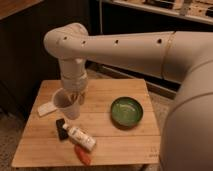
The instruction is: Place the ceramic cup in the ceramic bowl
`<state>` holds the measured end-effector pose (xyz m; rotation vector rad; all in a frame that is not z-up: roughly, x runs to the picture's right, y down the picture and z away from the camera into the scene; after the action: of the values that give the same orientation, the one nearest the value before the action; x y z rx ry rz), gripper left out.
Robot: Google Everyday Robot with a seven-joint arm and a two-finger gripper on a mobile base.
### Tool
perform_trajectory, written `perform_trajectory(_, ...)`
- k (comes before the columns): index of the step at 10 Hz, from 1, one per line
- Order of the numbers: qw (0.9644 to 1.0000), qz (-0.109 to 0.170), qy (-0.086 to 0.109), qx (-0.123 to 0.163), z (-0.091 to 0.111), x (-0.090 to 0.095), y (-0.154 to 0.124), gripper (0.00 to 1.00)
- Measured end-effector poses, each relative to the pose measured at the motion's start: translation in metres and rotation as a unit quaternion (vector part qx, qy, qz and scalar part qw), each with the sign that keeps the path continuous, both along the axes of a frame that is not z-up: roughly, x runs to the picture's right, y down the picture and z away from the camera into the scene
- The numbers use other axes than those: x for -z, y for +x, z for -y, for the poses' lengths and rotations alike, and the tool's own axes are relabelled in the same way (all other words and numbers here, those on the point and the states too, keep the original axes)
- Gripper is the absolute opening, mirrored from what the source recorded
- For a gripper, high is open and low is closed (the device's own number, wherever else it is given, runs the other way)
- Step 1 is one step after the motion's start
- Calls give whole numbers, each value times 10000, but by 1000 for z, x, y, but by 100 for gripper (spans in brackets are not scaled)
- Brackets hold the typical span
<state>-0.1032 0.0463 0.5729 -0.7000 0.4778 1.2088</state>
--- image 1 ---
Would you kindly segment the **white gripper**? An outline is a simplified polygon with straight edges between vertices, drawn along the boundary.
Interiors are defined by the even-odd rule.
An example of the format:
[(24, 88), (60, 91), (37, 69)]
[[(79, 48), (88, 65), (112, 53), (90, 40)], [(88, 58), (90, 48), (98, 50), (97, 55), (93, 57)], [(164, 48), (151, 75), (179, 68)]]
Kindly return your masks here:
[[(77, 92), (77, 93), (81, 92), (79, 95), (79, 104), (80, 105), (84, 104), (85, 92), (83, 91), (86, 89), (88, 84), (88, 77), (86, 74), (75, 79), (68, 79), (62, 76), (61, 84), (62, 84), (62, 87), (68, 92)], [(74, 94), (68, 94), (68, 99), (70, 101), (70, 104), (73, 105), (75, 101)]]

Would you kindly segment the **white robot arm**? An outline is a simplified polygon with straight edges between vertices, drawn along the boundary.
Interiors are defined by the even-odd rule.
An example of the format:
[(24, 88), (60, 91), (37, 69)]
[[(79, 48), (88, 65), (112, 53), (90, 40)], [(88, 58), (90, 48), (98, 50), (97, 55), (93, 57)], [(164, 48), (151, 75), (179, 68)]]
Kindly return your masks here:
[(181, 85), (166, 118), (159, 171), (213, 171), (213, 32), (166, 31), (90, 36), (71, 23), (48, 31), (62, 87), (81, 93), (87, 60)]

